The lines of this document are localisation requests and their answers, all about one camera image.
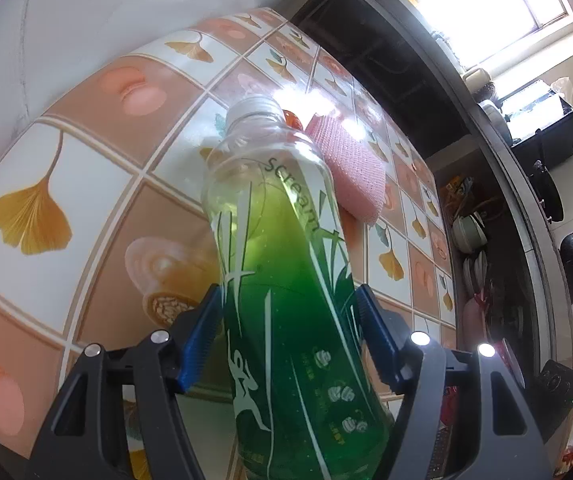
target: bottle cap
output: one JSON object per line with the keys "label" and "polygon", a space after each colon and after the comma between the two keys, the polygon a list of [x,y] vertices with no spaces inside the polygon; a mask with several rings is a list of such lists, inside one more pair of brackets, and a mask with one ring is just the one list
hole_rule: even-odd
{"label": "bottle cap", "polygon": [[256,114],[271,114],[278,116],[282,121],[285,120],[282,107],[273,98],[262,94],[250,95],[229,108],[226,114],[226,135],[229,134],[233,123]]}

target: window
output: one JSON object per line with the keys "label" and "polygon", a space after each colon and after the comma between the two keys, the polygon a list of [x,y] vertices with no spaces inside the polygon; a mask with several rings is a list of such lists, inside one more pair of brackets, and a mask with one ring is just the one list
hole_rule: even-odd
{"label": "window", "polygon": [[465,70],[569,15],[565,0],[410,0]]}

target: sponge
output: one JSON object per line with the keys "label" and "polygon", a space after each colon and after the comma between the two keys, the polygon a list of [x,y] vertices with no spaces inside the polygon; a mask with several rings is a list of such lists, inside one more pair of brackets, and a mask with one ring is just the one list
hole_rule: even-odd
{"label": "sponge", "polygon": [[384,205],[386,176],[381,161],[336,118],[313,116],[305,132],[333,175],[337,202],[355,218],[374,224]]}

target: kitchen counter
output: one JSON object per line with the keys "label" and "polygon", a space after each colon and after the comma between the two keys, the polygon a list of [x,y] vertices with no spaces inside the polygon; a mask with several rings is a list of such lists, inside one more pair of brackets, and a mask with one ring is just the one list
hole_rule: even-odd
{"label": "kitchen counter", "polygon": [[[303,124],[313,114],[338,118],[378,157],[386,200],[377,224],[339,212],[355,284],[369,283],[411,328],[455,348],[449,245],[424,160],[310,37],[271,9],[238,12],[118,57],[51,105],[0,160],[0,367],[24,399],[24,423],[16,434],[0,430],[2,444],[28,456],[87,344],[135,345],[218,282],[200,204],[205,159],[228,107],[254,93]],[[18,358],[26,355],[30,365]],[[368,355],[365,363],[380,399],[396,400]],[[179,400],[207,478],[240,475],[229,380],[219,336],[201,381]],[[131,413],[132,388],[124,399]],[[135,433],[132,461],[142,453]]]}

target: bottle label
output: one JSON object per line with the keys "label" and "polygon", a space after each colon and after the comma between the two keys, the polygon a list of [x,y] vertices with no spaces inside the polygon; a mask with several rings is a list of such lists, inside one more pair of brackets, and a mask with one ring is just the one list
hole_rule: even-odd
{"label": "bottle label", "polygon": [[314,157],[253,161],[252,178],[212,218],[249,478],[367,478],[388,438],[361,363],[332,181]]}

